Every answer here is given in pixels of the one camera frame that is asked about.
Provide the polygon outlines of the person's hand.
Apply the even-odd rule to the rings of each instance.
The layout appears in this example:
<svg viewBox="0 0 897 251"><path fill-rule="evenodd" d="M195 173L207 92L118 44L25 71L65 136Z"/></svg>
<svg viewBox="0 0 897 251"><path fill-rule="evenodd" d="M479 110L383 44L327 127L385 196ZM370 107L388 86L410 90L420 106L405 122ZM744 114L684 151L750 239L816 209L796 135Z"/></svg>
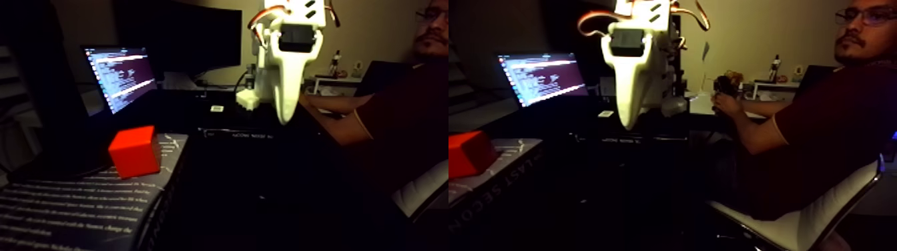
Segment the person's hand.
<svg viewBox="0 0 897 251"><path fill-rule="evenodd" d="M746 117L745 110L741 107L741 103L730 95L717 92L711 99L714 108L732 119L737 117Z"/></svg>

